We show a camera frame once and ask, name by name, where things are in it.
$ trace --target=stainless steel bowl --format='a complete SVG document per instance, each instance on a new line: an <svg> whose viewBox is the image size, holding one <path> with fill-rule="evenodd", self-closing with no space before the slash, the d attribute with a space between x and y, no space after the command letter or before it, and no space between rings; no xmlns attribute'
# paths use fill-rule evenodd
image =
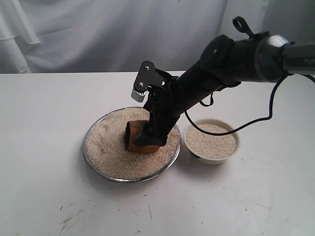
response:
<svg viewBox="0 0 315 236"><path fill-rule="evenodd" d="M83 152L83 157L84 157L84 160L85 162L87 163L87 165L95 172L97 173L99 176L102 176L103 178L105 179L108 179L110 181L114 181L114 182L125 182L125 183L132 183L132 182L141 182L141 181L146 181L146 180L149 180L159 174L161 174L163 171L165 171L167 168L169 168L173 163L174 161L176 160L176 158L178 157L178 154L179 154L179 151L181 149L181 144L182 144L182 136L181 136L181 132L178 128L177 125L175 125L175 129L177 129L178 133L179 133L179 138L180 138L180 142L179 144L177 145L177 149L176 149L176 152L174 154L174 156L171 158L171 160L163 167L161 168L160 170L154 172L153 174L151 175L148 175L148 176L145 176L145 177L141 177L141 178L132 178L132 179L120 179L120 178L114 178L114 177L111 177L111 176L107 176L103 173L101 173L100 171L98 171L94 165L91 163L90 159L89 159L89 156L88 156L88 153L87 153L87 148L86 148L86 141L87 141L87 137L90 133L90 131L92 129L94 129L95 125L97 123L100 123L102 120L104 120L110 113L104 115L103 117L101 117L100 119L98 119L90 128L89 130L87 131L85 137L84 137L84 140L83 140L83 145L82 145L82 152Z"/></svg>

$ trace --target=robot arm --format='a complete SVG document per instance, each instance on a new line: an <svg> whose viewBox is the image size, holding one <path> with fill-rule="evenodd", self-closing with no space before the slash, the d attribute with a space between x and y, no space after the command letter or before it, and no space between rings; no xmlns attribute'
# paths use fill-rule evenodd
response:
<svg viewBox="0 0 315 236"><path fill-rule="evenodd" d="M233 41L220 35L180 77L156 69L150 61L142 63L131 97L142 102L149 92L144 109L150 112L150 120L135 145L164 146L180 115L215 91L242 81L276 83L294 73L315 74L315 42L297 44L269 32L253 34L241 17L233 24L249 39Z"/></svg>

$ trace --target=small white bowl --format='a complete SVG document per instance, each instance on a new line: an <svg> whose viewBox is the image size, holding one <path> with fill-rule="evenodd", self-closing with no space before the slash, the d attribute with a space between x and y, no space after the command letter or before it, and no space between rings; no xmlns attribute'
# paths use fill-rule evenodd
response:
<svg viewBox="0 0 315 236"><path fill-rule="evenodd" d="M199 119L197 121L194 122L196 125L199 125L199 124L213 124L213 125L217 125L223 129L226 129L227 131L231 131L233 130L234 128L232 126L230 126L229 124L221 121L221 120L218 120L218 119ZM196 154L194 153L190 147L189 147L189 144L187 142L187 134L188 132L191 130L191 129L195 129L191 124L188 125L186 127L186 129L184 130L184 142L187 146L187 148L189 149L189 151L193 154L194 157L196 157L196 159L204 164L208 164L208 165L217 165L217 164L221 164L223 163L224 161L226 161L227 159L231 158L239 149L240 147L240 137L239 135L237 134L237 132L233 133L232 136L235 138L236 140L236 149L235 151L223 158L223 159L211 159L211 158L208 158L208 157L205 157L205 156L201 156L199 154Z"/></svg>

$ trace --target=black cable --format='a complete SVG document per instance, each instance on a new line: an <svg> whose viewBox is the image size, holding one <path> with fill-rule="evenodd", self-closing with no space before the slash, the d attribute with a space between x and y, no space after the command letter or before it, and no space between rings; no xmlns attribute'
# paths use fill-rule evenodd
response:
<svg viewBox="0 0 315 236"><path fill-rule="evenodd" d="M214 103L214 100L213 100L213 93L210 95L210 104L209 104L209 105L205 104L203 101L200 101L199 103L200 103L202 106L204 106L204 107L210 107L210 106L212 106L213 103Z"/></svg>
<svg viewBox="0 0 315 236"><path fill-rule="evenodd" d="M309 78L310 80L313 81L313 83L315 83L315 78L311 75L303 75L307 78ZM286 77L283 77L281 78L277 83L276 85L274 86L274 88L272 89L271 91L271 94L270 94L270 100L269 100L269 116L267 117L263 117L263 118L259 118L259 119L255 119L255 120L252 120L240 127L238 127L237 129L234 129L234 130L231 130L229 132L225 132L225 133L211 133L211 132L208 132L208 131L205 131L203 129L200 129L189 117L188 113L187 113L187 110L185 110L185 115L188 119L188 121L192 124L193 127L195 127L197 130L199 130L200 132L204 133L204 134L209 134L209 135L213 135L213 136L224 136L224 135L228 135L228 134L232 134L232 133L235 133L251 124L254 124L256 122L259 122L259 121L264 121L264 120L270 120L272 118L272 114L273 114L273 104L274 104L274 98L275 98L275 94L276 94L276 91L279 87L279 85L285 80Z"/></svg>

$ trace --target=white table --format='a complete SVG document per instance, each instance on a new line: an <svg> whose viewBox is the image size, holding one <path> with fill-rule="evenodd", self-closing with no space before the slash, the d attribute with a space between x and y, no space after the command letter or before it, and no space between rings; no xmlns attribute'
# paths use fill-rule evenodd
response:
<svg viewBox="0 0 315 236"><path fill-rule="evenodd" d="M288 78L274 118L241 131L228 162L205 166L182 147L157 178L113 183L86 166L81 143L102 115L141 106L130 97L135 76L0 75L1 236L315 235L312 82ZM242 83L189 113L237 127L267 115L272 87ZM182 116L180 130L187 124Z"/></svg>

